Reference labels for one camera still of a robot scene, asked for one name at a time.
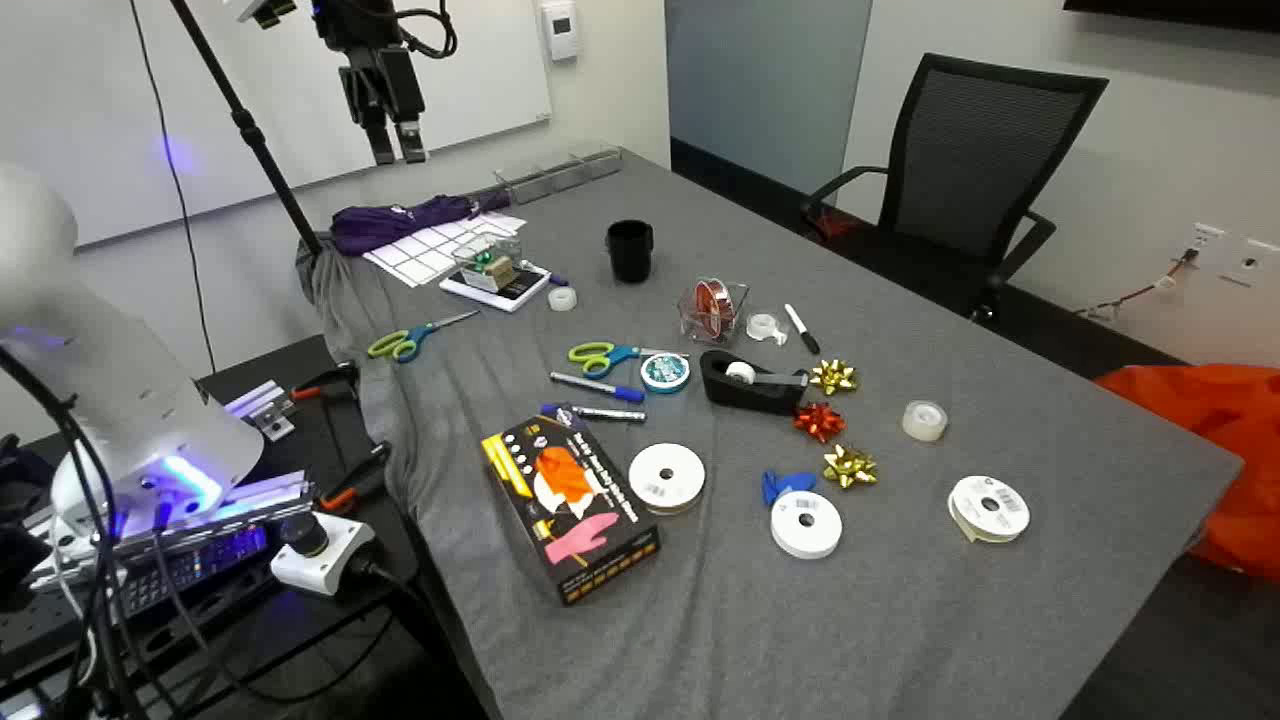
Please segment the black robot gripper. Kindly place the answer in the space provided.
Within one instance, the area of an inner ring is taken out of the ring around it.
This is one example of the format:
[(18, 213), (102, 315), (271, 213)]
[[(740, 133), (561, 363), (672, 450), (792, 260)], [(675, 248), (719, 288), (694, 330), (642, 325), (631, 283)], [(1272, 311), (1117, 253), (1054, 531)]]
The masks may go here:
[(341, 82), (376, 164), (395, 164), (388, 133), (395, 133), (405, 164), (425, 164), (425, 97), (405, 47), (354, 47)]

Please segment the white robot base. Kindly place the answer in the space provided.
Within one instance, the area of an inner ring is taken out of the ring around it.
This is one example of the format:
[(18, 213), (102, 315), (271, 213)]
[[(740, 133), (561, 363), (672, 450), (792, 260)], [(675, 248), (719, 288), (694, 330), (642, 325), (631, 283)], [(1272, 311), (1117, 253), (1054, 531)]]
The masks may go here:
[(76, 215), (28, 167), (0, 164), (0, 335), (85, 428), (56, 469), (56, 511), (93, 526), (90, 495), (117, 499), (125, 536), (152, 511), (214, 511), (266, 454), (266, 434), (203, 400), (175, 351), (98, 297), (74, 260)]

